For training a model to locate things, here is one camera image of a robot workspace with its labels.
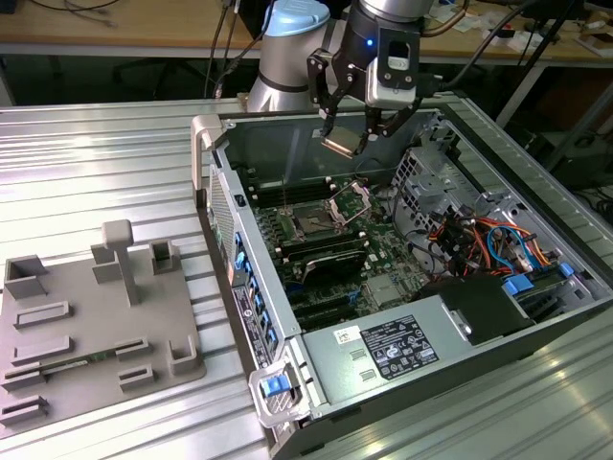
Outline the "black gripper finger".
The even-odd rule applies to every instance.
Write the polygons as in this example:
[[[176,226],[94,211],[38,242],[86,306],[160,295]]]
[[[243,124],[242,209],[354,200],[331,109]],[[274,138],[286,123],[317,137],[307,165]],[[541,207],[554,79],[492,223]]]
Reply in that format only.
[[[422,98],[416,98],[411,104],[394,112],[387,118],[383,117],[383,109],[366,106],[366,139],[375,140],[380,136],[384,138],[391,137],[417,113],[421,103]]]
[[[330,93],[327,70],[331,67],[331,63],[332,55],[323,48],[316,49],[306,59],[309,97],[313,104],[319,106],[320,116],[324,119],[321,131],[323,137],[331,134],[338,106],[357,82],[357,74],[351,68],[350,72],[337,84],[336,89]]]

